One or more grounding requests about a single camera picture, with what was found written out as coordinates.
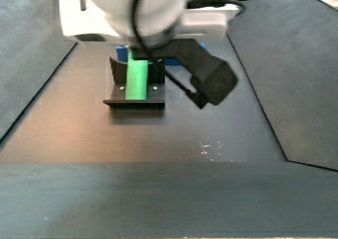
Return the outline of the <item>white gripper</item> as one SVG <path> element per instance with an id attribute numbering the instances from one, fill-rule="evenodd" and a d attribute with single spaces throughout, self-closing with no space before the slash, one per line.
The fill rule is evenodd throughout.
<path id="1" fill-rule="evenodd" d="M 174 39 L 222 40 L 239 14 L 223 0 L 59 0 L 63 35 L 75 41 L 150 47 Z"/>

